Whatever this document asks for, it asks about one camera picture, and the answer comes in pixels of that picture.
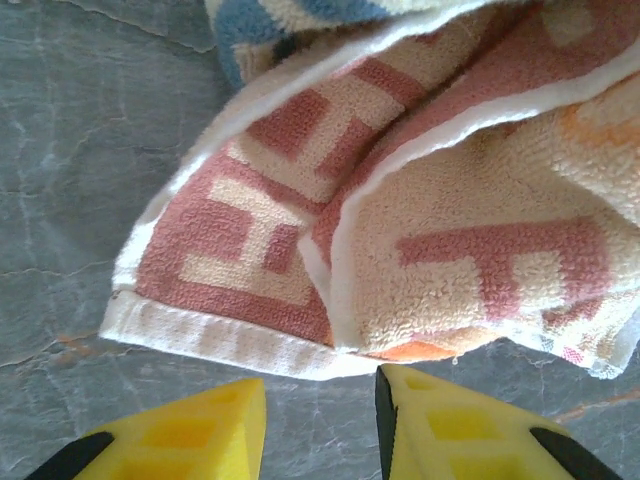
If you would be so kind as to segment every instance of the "floor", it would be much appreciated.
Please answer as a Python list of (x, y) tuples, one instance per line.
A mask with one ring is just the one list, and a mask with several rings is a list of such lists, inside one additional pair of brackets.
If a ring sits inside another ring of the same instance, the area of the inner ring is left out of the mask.
[[(230, 91), (197, 0), (0, 3), (0, 477), (86, 430), (251, 375), (100, 340), (114, 257)], [(640, 355), (614, 381), (498, 342), (422, 369), (640, 472)], [(267, 377), (261, 479), (379, 479), (373, 378)]]

